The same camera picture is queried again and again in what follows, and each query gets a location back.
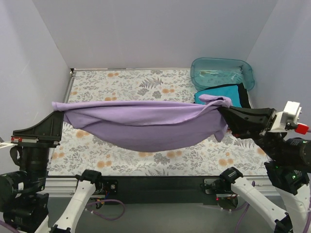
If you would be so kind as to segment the purple t shirt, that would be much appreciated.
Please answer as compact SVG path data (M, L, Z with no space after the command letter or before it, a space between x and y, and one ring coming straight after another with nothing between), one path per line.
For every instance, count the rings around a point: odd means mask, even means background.
M174 101L53 102L64 121L102 141L138 152L158 152L194 146L211 135L221 141L227 123L219 107L231 99L201 96L203 104Z

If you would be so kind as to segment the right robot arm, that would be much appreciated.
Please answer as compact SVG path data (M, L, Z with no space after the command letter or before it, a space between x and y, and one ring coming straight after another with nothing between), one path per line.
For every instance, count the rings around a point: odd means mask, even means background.
M252 139L270 158L264 164L272 186L281 196L283 210L260 193L236 168L220 174L220 188L234 192L252 206L276 233L311 231L311 142L285 139L288 131L306 134L309 127L299 122L299 102L288 101L284 110L220 107L232 135Z

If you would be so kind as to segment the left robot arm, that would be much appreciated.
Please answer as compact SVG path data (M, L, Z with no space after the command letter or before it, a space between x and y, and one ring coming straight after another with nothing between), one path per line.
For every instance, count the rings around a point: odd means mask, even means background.
M76 191L60 218L49 227L49 194L43 194L48 176L51 148L62 138L64 113L54 111L38 124L15 130L10 142L10 157L18 171L0 176L0 223L13 233L73 233L85 206L93 194L103 190L102 174L85 170L76 175Z

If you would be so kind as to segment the floral table mat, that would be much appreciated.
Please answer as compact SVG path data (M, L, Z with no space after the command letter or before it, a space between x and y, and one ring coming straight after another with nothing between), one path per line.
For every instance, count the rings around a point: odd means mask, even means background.
M196 89L187 69L77 71L67 102L116 100L171 100L193 102ZM155 153L113 146L70 125L51 156L51 176L73 176L86 169L111 176L205 176L229 167L244 176L264 176L266 154L250 139L227 133L188 148Z

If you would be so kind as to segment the teal folded t shirt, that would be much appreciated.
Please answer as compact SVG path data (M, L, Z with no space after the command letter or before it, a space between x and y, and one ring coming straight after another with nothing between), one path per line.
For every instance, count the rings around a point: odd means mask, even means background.
M206 88L194 94L194 103L204 104L199 100L203 94L230 98L235 107L248 107L248 94L243 84L224 84Z

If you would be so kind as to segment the teal plastic bin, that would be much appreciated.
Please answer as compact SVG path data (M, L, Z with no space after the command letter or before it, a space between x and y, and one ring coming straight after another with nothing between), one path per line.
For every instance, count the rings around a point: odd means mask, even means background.
M247 91L255 86L251 66L236 59L197 58L191 64L190 78L198 91L224 84L242 83Z

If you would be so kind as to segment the aluminium frame rail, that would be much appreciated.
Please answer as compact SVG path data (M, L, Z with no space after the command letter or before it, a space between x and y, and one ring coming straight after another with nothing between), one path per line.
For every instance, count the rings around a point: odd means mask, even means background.
M249 182L255 181L257 190L265 196L279 195L268 176L246 176L246 179ZM73 177L47 178L45 189L41 193L49 193L52 197L69 197L75 192L76 183Z

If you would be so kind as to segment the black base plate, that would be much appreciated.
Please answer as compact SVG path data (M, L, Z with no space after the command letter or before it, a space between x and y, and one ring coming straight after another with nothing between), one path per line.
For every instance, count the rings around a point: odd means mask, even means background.
M218 176L103 176L92 197L125 204L220 204L228 209L242 204Z

